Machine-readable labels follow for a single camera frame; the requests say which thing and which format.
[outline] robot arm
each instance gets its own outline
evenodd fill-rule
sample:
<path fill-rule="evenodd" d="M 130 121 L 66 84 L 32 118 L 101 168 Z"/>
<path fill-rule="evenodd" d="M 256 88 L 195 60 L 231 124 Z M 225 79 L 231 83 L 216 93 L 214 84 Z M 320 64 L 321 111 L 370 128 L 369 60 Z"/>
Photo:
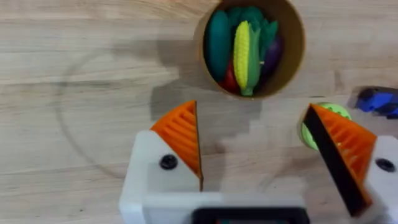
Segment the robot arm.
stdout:
<path fill-rule="evenodd" d="M 398 140 L 374 136 L 344 120 L 337 122 L 338 127 L 349 128 L 336 133 L 336 122 L 330 122 L 335 118 L 314 107 L 309 108 L 304 122 L 353 222 L 375 223 L 381 215 L 398 221 L 394 195 L 398 187 L 394 172 Z M 368 134 L 366 141 L 355 140 L 360 136 L 350 131 Z M 351 153 L 348 157 L 342 146 L 365 153 Z M 137 134 L 120 212 L 127 224 L 310 223 L 305 202 L 298 195 L 201 192 L 202 182 L 196 103 L 190 101 L 165 115 L 151 130 Z"/>

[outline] blue toy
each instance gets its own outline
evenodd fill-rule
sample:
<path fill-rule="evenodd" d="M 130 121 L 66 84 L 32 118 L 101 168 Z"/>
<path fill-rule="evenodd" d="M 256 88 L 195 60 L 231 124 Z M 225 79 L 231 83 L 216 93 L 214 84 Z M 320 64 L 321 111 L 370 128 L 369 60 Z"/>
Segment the blue toy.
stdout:
<path fill-rule="evenodd" d="M 366 88 L 358 95 L 356 107 L 363 112 L 374 111 L 387 119 L 398 119 L 398 89 Z"/>

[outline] orange ridged pad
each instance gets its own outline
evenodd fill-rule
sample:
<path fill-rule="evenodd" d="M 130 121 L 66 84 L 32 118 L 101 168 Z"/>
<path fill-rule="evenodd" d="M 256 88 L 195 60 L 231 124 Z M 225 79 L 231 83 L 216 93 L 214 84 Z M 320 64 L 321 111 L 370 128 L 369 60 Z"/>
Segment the orange ridged pad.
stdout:
<path fill-rule="evenodd" d="M 196 101 L 188 101 L 168 112 L 151 130 L 202 180 L 196 112 Z"/>
<path fill-rule="evenodd" d="M 372 200 L 365 191 L 364 180 L 377 136 L 352 120 L 322 106 L 313 104 L 310 106 L 315 110 L 329 137 L 333 140 L 366 203 L 370 205 Z"/>

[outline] wooden table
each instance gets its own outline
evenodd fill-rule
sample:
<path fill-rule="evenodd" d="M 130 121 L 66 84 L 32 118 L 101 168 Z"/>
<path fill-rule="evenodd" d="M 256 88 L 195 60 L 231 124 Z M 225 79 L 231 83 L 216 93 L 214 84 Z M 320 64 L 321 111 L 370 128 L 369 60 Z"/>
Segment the wooden table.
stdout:
<path fill-rule="evenodd" d="M 398 2 L 294 0 L 307 51 L 263 101 L 205 79 L 193 34 L 216 1 L 0 1 L 0 222 L 122 223 L 135 134 L 198 100 L 205 190 L 302 194 L 314 223 L 348 223 L 318 152 L 297 136 L 309 102 L 398 87 Z M 396 121 L 351 110 L 376 134 Z"/>

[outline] toy red pepper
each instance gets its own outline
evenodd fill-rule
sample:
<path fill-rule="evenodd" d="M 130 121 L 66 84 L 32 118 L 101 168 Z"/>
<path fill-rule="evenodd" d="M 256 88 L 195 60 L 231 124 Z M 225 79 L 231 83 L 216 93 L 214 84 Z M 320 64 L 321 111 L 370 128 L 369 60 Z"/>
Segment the toy red pepper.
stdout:
<path fill-rule="evenodd" d="M 239 85 L 236 82 L 235 75 L 234 75 L 234 68 L 232 60 L 229 60 L 228 69 L 226 71 L 226 75 L 224 80 L 218 83 L 221 87 L 231 93 L 239 93 Z"/>

